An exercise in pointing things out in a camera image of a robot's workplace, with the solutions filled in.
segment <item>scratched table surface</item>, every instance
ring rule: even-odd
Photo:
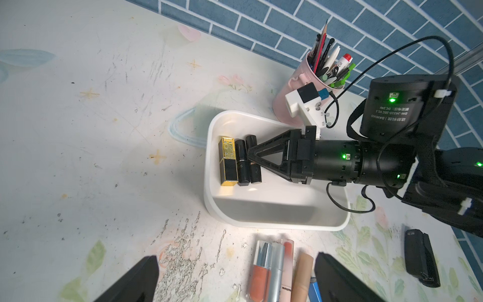
[[[122,0],[3,0],[0,37],[0,301],[92,301],[145,255],[159,259],[157,302],[245,301],[256,240],[281,237],[388,301],[483,301],[451,228],[374,188],[377,211],[339,232],[208,214],[210,120],[275,118],[290,68]],[[341,120],[360,101],[347,93]],[[350,202],[368,208],[360,189]],[[429,234],[441,288],[405,273],[406,228]]]

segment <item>lip gloss tube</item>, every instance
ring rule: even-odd
[[[284,272],[282,273],[282,287],[280,288],[280,302],[290,302],[292,294],[292,274],[294,270],[294,241],[284,239]]]
[[[270,272],[267,278],[267,289],[264,302],[279,302],[284,269],[285,247],[273,242],[270,256]]]
[[[269,275],[270,257],[271,244],[266,241],[259,240],[256,243],[252,279],[250,280],[250,287],[248,291],[248,297],[250,297],[253,302],[263,302],[265,297],[267,278]]]

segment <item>beige concealer tube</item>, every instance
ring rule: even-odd
[[[306,302],[309,296],[310,277],[312,274],[313,257],[301,253],[298,258],[297,270],[295,272],[294,284],[292,286],[292,297],[290,302]]]

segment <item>blue brick wall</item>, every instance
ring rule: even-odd
[[[128,1],[292,68],[299,65],[328,20],[327,36],[341,47],[339,57],[349,53],[357,64],[349,80],[394,49],[428,35],[449,41],[455,57],[483,42],[483,0]],[[446,56],[437,41],[413,45],[372,68],[350,91],[366,97],[375,77],[433,74],[448,64]],[[483,146],[483,64],[458,76],[462,85],[438,144],[441,149]],[[483,285],[483,239],[470,240],[459,232],[462,248]]]

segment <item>white plastic tray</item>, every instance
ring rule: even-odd
[[[262,183],[248,186],[220,185],[218,143],[222,136],[244,139],[253,134],[262,143],[291,126],[239,111],[224,111],[211,121],[206,145],[204,199],[208,212],[238,227],[329,230],[343,229],[349,212],[335,206],[326,194],[327,181],[293,184],[262,167]],[[349,207],[344,188],[330,187],[330,194]]]

